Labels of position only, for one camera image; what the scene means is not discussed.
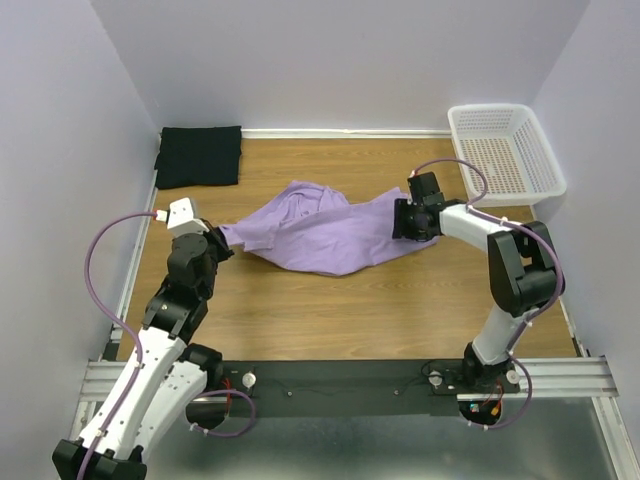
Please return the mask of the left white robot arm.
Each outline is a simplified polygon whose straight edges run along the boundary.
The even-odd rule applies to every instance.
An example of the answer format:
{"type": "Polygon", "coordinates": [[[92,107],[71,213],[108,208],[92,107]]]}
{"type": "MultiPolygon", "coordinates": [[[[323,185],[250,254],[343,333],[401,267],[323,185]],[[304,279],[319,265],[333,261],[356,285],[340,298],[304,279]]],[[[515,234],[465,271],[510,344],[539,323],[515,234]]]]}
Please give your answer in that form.
{"type": "Polygon", "coordinates": [[[220,352],[192,343],[208,312],[217,267],[233,252],[193,219],[171,228],[168,274],[145,310],[134,350],[98,413],[52,460],[62,479],[142,479],[146,460],[188,403],[223,385],[220,352]]]}

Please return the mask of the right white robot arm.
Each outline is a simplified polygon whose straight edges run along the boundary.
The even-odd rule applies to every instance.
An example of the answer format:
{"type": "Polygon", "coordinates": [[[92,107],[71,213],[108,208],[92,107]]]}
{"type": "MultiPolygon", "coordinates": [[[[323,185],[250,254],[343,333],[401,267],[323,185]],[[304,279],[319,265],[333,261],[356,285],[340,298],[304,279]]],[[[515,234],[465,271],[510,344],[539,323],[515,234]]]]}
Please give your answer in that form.
{"type": "Polygon", "coordinates": [[[408,178],[410,197],[394,201],[392,237],[427,242],[446,236],[487,254],[494,306],[464,351],[457,377],[480,392],[506,373],[510,354],[535,316],[564,289],[546,225],[499,219],[458,199],[446,200],[432,172],[408,178]]]}

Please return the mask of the purple t shirt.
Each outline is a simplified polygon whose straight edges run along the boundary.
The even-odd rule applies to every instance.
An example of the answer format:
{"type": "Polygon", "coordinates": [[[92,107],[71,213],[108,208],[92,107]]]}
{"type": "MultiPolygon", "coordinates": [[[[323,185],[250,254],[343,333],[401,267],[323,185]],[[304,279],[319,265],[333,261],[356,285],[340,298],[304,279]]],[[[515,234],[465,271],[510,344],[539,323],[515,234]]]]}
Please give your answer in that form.
{"type": "Polygon", "coordinates": [[[289,271],[345,276],[435,245],[392,237],[397,187],[364,203],[293,181],[251,215],[220,227],[230,246],[289,271]]]}

